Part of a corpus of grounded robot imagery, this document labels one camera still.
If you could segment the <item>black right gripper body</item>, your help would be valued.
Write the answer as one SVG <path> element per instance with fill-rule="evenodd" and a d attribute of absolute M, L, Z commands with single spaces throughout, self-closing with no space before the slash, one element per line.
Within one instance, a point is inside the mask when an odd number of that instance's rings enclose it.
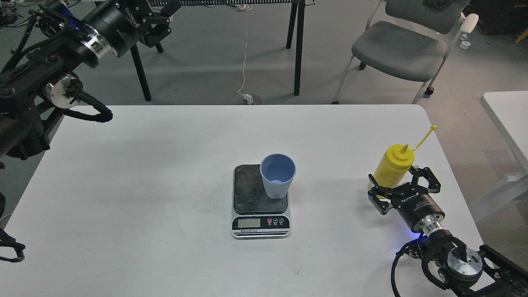
<path fill-rule="evenodd" d="M 441 222 L 445 218 L 445 213 L 423 186 L 402 184 L 394 188 L 390 201 L 414 233 L 422 233 L 429 222 Z"/>

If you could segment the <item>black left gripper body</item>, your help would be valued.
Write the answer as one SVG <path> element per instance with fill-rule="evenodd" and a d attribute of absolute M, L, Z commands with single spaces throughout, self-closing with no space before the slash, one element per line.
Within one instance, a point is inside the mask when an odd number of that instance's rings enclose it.
<path fill-rule="evenodd" d="M 151 13 L 146 0 L 108 0 L 82 21 L 107 40 L 115 56 L 122 57 L 147 33 L 149 26 L 143 19 Z"/>

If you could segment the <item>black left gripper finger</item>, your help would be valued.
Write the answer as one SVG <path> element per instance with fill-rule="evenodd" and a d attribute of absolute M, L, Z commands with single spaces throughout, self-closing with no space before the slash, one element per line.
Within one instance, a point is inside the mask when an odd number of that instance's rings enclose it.
<path fill-rule="evenodd" d="M 149 48 L 156 47 L 159 53 L 163 53 L 164 49 L 161 45 L 161 41 L 170 33 L 171 29 L 168 23 L 157 24 L 155 26 L 149 24 L 146 32 L 140 34 L 139 41 Z"/>
<path fill-rule="evenodd" d="M 144 19 L 167 19 L 170 18 L 182 5 L 179 0 L 147 0 L 149 9 L 144 16 Z M 153 12 L 152 8 L 161 8 L 157 12 Z"/>

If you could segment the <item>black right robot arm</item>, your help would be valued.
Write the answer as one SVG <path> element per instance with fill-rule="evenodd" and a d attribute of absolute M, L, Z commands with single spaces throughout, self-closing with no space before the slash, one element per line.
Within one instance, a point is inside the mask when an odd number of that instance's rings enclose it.
<path fill-rule="evenodd" d="M 412 181 L 396 188 L 383 187 L 373 175 L 368 199 L 380 214 L 396 209 L 419 237 L 404 244 L 391 266 L 391 288 L 396 297 L 395 272 L 403 255 L 420 259 L 424 276 L 442 290 L 458 297 L 526 297 L 528 275 L 488 245 L 472 250 L 441 225 L 444 212 L 430 196 L 441 190 L 441 183 L 430 168 L 413 166 Z"/>

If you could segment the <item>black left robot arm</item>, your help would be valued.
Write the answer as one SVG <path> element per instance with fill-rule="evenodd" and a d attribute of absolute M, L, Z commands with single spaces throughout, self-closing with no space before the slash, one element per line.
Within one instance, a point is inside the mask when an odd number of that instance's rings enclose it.
<path fill-rule="evenodd" d="M 95 68 L 108 52 L 121 57 L 137 42 L 159 47 L 181 6 L 170 0 L 156 12 L 147 0 L 107 0 L 78 19 L 63 0 L 49 0 L 30 11 L 1 70 L 1 156 L 26 160 L 49 150 L 49 134 L 62 116 L 111 121 L 111 110 L 85 92 L 74 69 Z"/>

